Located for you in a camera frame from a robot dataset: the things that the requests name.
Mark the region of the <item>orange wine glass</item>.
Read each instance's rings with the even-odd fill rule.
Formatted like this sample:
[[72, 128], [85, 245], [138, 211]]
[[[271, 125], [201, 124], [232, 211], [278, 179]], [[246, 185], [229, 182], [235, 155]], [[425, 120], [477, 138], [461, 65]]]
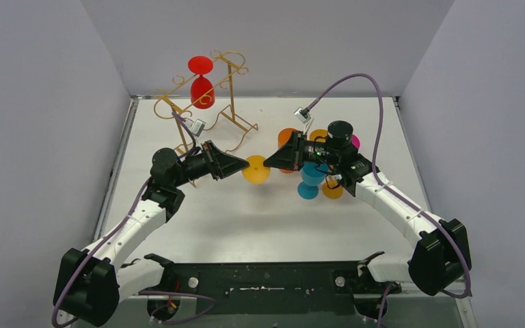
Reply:
[[293, 131], [296, 131], [295, 128], [284, 128], [278, 133], [278, 149], [280, 149], [282, 146], [284, 146], [289, 138], [291, 137], [291, 134]]

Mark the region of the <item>yellow wine glass row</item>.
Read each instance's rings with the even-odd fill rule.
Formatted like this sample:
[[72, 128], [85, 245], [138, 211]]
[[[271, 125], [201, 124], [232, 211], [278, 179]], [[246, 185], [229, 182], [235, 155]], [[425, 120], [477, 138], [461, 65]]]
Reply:
[[270, 175], [270, 168], [264, 166], [265, 157], [251, 155], [246, 158], [246, 161], [249, 166], [241, 171], [244, 179], [255, 185], [264, 183]]

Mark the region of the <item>blue wine glass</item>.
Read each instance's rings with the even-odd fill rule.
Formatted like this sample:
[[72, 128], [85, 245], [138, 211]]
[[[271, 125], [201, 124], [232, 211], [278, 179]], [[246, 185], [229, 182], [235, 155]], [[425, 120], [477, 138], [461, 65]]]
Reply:
[[300, 170], [301, 182], [297, 186], [298, 195], [305, 200], [312, 200], [319, 194], [319, 185], [329, 173], [326, 164], [305, 162]]

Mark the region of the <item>pink wine glass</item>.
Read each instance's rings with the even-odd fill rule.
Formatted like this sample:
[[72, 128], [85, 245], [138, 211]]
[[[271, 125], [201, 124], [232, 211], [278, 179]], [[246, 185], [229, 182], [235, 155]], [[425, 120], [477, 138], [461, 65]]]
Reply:
[[351, 136], [351, 143], [354, 147], [356, 147], [358, 150], [360, 149], [360, 140], [356, 135]]

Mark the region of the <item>red wine glass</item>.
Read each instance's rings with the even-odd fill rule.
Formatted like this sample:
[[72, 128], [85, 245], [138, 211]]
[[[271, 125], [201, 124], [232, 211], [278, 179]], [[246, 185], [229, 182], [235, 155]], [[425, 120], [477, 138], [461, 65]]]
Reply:
[[213, 61], [205, 56], [195, 56], [188, 61], [188, 68], [196, 78], [190, 88], [192, 105], [198, 109], [208, 109], [214, 105], [213, 84], [206, 75], [213, 70]]

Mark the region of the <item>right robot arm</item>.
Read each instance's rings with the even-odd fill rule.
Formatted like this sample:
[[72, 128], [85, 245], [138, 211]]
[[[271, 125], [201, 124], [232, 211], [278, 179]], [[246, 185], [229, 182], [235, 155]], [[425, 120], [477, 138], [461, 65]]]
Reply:
[[379, 252], [359, 263], [358, 285], [363, 291], [376, 292], [385, 282], [407, 282], [434, 296], [464, 278], [460, 297], [469, 296], [472, 263], [466, 227], [457, 219], [447, 221], [414, 203], [359, 153], [352, 136], [352, 125], [341, 120], [328, 125], [326, 137], [313, 141], [305, 133], [293, 131], [263, 164], [290, 171], [300, 171], [311, 163], [325, 166], [324, 174], [374, 208], [407, 240], [413, 249], [410, 256]]

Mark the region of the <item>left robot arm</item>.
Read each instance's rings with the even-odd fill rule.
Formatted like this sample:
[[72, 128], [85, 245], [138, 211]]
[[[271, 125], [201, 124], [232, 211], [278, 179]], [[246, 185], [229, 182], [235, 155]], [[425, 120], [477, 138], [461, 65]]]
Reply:
[[67, 327], [77, 320], [100, 327], [119, 303], [148, 287], [165, 295], [174, 289], [176, 276], [162, 264], [143, 261], [142, 269], [125, 269], [126, 259], [180, 208], [185, 194], [180, 187], [203, 176], [227, 178], [250, 166], [205, 141], [196, 154], [180, 156], [171, 148], [152, 156], [150, 176], [128, 213], [108, 233], [82, 250], [69, 249], [62, 257], [55, 287], [51, 324]]

